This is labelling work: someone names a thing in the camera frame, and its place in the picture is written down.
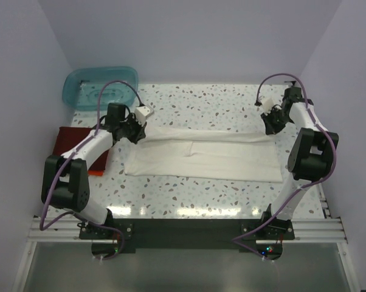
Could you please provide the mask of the white t shirt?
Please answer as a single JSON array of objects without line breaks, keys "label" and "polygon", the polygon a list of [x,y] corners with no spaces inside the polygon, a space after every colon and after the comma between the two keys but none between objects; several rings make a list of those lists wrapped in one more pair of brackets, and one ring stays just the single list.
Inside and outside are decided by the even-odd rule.
[{"label": "white t shirt", "polygon": [[274,140],[263,133],[147,127],[145,134],[131,146],[127,175],[283,181]]}]

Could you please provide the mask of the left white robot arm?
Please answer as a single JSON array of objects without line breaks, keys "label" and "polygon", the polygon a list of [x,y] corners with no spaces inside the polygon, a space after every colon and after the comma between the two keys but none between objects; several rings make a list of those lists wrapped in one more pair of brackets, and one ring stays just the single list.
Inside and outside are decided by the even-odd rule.
[{"label": "left white robot arm", "polygon": [[144,104],[131,112],[124,104],[110,103],[105,118],[99,118],[81,142],[61,155],[46,159],[41,191],[44,203],[40,219],[42,231],[65,216],[62,214],[45,224],[48,208],[52,206],[93,224],[92,230],[100,238],[112,236],[112,212],[91,198],[88,170],[122,138],[133,144],[144,139],[147,119],[152,114],[153,110]]}]

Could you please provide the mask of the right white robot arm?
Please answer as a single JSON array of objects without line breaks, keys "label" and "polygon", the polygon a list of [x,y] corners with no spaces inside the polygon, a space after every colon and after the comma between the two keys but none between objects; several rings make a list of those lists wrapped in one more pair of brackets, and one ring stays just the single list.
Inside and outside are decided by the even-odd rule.
[{"label": "right white robot arm", "polygon": [[262,101],[261,118],[267,135],[275,135],[287,123],[293,123],[299,133],[289,153],[289,176],[277,197],[261,216],[260,234],[272,239],[292,220],[299,202],[310,187],[326,180],[336,164],[337,133],[329,132],[317,118],[310,99],[304,99],[302,88],[292,85],[285,89],[280,106],[271,100]]}]

